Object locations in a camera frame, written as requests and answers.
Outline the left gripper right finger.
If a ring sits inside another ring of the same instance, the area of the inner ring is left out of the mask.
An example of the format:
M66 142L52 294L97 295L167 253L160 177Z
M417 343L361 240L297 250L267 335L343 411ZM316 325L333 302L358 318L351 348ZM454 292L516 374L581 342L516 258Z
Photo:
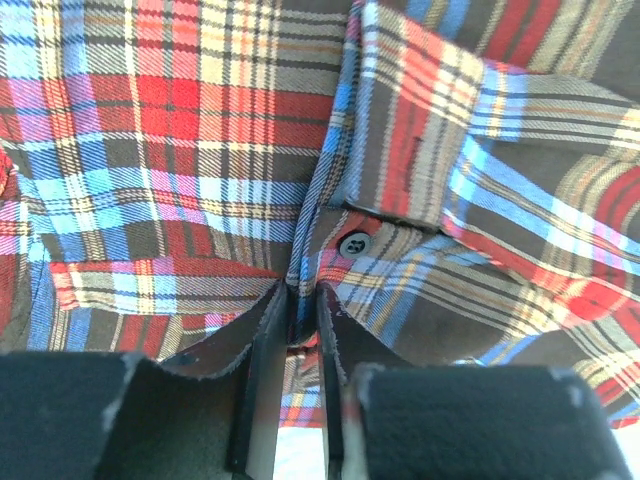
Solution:
M594 392L539 366L417 368L316 297L330 479L627 479Z

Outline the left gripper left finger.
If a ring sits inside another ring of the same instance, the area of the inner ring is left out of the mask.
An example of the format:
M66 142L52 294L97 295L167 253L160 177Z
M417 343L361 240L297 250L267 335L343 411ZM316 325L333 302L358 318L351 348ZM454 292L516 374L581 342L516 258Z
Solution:
M269 479L288 290L162 361L139 353L1 358L5 479Z

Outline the red brown plaid shirt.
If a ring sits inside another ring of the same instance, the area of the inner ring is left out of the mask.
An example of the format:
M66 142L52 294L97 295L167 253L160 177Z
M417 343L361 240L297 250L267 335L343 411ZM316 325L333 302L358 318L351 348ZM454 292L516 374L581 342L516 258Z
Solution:
M549 364L639 420L635 1L5 1L1 347L162 360L326 285L416 365Z

